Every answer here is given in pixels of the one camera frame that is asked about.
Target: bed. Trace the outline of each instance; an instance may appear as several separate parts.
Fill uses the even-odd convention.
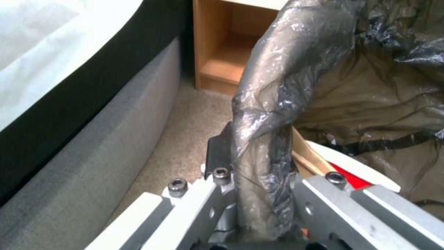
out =
[[[94,8],[85,13],[109,11],[110,19],[99,22],[115,32],[94,41],[95,48],[72,50],[65,64],[50,61],[63,46],[49,46],[51,53],[38,54],[47,57],[36,64],[22,51],[25,61],[15,75],[4,72],[17,58],[0,64],[0,97],[26,92],[0,100],[0,249],[85,247],[148,159],[174,102],[190,1],[125,1],[131,6],[119,22],[118,5],[90,2]],[[51,67],[32,72],[44,63]],[[20,78],[15,86],[5,81]]]

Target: gray upholstered bed base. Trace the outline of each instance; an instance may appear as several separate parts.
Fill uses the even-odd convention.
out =
[[[154,149],[179,82],[176,38],[0,209],[0,249],[88,245]]]

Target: plastic wrap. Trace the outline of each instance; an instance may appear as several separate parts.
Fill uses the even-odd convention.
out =
[[[233,98],[240,224],[276,239],[294,222],[291,124],[318,79],[353,49],[359,1],[292,0],[254,47]]]
[[[239,219],[254,239],[294,225],[293,122],[396,181],[405,197],[444,201],[443,5],[293,0],[279,12],[233,98]]]
[[[383,173],[413,202],[444,202],[444,1],[368,1],[351,55],[296,121],[309,140]],[[444,218],[444,209],[424,207]]]

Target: white plastic piece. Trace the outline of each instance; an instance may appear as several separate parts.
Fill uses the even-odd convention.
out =
[[[393,192],[399,193],[401,191],[401,187],[398,184],[369,166],[338,151],[319,145],[316,142],[307,141],[307,143],[316,153],[322,156],[322,158],[339,166],[343,170],[374,185],[382,185]]]
[[[281,10],[288,0],[222,0],[225,2],[245,4],[267,9]]]

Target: black mattress edge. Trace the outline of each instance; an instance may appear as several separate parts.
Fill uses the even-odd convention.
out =
[[[0,206],[189,26],[191,0],[144,0],[93,57],[2,130]]]

